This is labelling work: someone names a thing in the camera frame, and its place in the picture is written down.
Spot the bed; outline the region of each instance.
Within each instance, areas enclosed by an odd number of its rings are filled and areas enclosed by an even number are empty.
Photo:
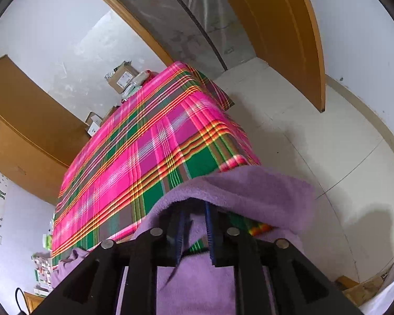
[[[183,181],[260,164],[245,132],[225,112],[232,105],[215,83],[181,62],[130,97],[64,176],[55,211],[53,265],[74,247],[128,240],[158,199]],[[252,234],[268,230],[231,217]]]

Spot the wooden cabinet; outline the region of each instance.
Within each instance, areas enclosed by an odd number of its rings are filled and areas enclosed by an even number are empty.
[[[29,313],[32,313],[40,303],[45,299],[45,297],[41,297],[38,295],[33,295],[28,292],[24,292],[26,303],[28,304]]]
[[[85,123],[7,56],[0,58],[0,172],[26,191],[57,202],[63,176],[89,140]]]

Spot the wall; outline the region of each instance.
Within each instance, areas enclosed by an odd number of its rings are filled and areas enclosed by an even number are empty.
[[[38,199],[5,177],[0,177],[5,195],[0,211],[0,303],[10,314],[18,314],[15,289],[33,292],[36,283],[31,255],[44,252],[42,235],[48,233],[54,206]]]
[[[4,54],[83,121],[120,102],[104,76],[123,60],[139,71],[166,67],[102,0],[14,0],[0,18]]]
[[[378,0],[311,0],[326,74],[347,86],[394,133],[394,21]]]

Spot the metal screw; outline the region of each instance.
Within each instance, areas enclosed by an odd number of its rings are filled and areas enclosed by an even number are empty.
[[[289,242],[286,239],[279,239],[276,242],[277,247],[280,247],[281,249],[287,249],[289,247]]]
[[[236,227],[230,227],[230,228],[228,228],[228,230],[226,231],[226,233],[228,234],[228,235],[239,235],[239,233],[240,233],[240,231],[239,231],[239,229],[237,229]]]
[[[111,239],[103,240],[101,246],[104,249],[109,249],[110,247],[114,246],[114,241],[112,241]]]
[[[163,233],[163,230],[162,230],[162,228],[159,228],[159,227],[154,227],[150,230],[150,234],[154,235],[155,237],[162,235],[162,233]]]

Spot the wooden door frame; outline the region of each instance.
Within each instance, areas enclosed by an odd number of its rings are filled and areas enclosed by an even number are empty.
[[[166,65],[171,65],[174,60],[165,51],[160,43],[149,33],[149,31],[140,24],[140,22],[126,9],[126,7],[119,0],[103,0],[108,6],[114,10],[121,19],[123,19],[143,41],[155,52],[160,60]]]

